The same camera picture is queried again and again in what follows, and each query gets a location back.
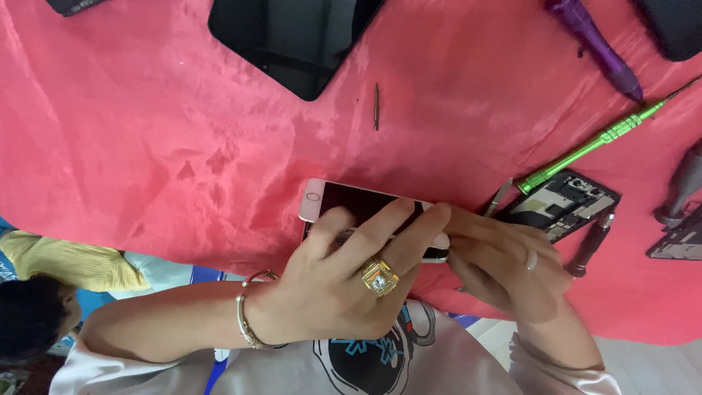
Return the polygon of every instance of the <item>graphic print t-shirt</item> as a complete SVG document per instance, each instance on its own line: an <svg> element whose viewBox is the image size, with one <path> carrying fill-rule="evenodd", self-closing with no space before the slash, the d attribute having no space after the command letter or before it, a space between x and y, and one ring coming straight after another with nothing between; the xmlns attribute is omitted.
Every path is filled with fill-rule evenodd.
<svg viewBox="0 0 702 395"><path fill-rule="evenodd" d="M237 336L235 328L232 336ZM606 373L557 372L521 349L524 387L470 334L443 313L407 302L386 336L329 339L277 349L232 350L212 395L236 394L618 394ZM90 352L78 341L51 385L50 395L202 395L214 362L201 350L172 363L144 363Z"/></svg>

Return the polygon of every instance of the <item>green screwdriver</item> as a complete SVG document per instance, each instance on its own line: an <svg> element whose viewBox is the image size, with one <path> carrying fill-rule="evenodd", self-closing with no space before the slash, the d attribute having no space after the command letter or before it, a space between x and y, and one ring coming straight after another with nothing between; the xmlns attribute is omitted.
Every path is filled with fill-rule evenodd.
<svg viewBox="0 0 702 395"><path fill-rule="evenodd" d="M702 75L697 76L695 79L688 82L682 88L668 95L668 97L664 98L662 101L649 105L640 112L629 115L628 117L608 127L604 131L600 132L589 143L569 153L566 157L538 171L535 171L534 173L526 177L524 180L520 181L517 184L517 187L519 187L519 190L522 191L525 195L528 195L532 189L536 188L542 183L545 183L548 179L553 177L559 171L565 169L571 163L582 158L584 155L591 153L599 147L602 147L604 144L611 143L617 138L622 137L626 132L641 125L641 123L643 123L643 121L646 120L646 118L650 118L653 114L658 112L658 110L660 110L664 105L666 105L668 101L681 94L683 91L689 89L700 79L702 79Z"/></svg>

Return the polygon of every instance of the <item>silver bangle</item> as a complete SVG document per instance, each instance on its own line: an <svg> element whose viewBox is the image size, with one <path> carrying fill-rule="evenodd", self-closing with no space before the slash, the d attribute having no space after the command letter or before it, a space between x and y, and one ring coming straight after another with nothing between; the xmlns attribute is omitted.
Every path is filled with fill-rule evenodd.
<svg viewBox="0 0 702 395"><path fill-rule="evenodd" d="M257 273L254 273L251 277L247 278L244 282L242 282L241 287L248 287L254 278L261 276L268 277L271 280L278 279L278 275L270 270L259 271ZM237 295L237 321L239 322L239 332L241 333L241 337L243 337L244 340L246 340L246 343L249 343L249 346L253 347L254 349L271 349L275 347L260 341L258 337L256 337L256 335L249 328L249 322L246 321L246 316L244 316L245 299L246 291L242 290L241 293Z"/></svg>

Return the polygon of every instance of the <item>white ring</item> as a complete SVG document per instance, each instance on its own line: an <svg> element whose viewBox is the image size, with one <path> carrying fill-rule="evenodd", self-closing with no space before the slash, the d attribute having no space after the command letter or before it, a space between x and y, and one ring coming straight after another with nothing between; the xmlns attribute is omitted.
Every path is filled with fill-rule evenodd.
<svg viewBox="0 0 702 395"><path fill-rule="evenodd" d="M526 258L526 269L528 271L534 270L536 268L536 264L538 263L538 254L536 251L529 249L529 256Z"/></svg>

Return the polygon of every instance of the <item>pink satin cloth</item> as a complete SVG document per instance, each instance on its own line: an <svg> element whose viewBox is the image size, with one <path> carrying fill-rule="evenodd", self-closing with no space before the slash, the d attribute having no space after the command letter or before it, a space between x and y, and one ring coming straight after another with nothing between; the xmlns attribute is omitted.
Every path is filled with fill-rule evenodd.
<svg viewBox="0 0 702 395"><path fill-rule="evenodd" d="M648 98L702 71L700 56L664 60L630 2L586 6ZM219 44L209 8L108 0L62 18L42 0L0 0L0 215L54 238L280 272L310 177L477 209L635 108L540 1L388 0L312 103ZM570 293L596 335L702 336L702 263L644 255L663 235L651 212L702 136L701 88L572 167L623 194ZM558 243L566 260L583 235ZM498 316L459 285L426 264L413 291Z"/></svg>

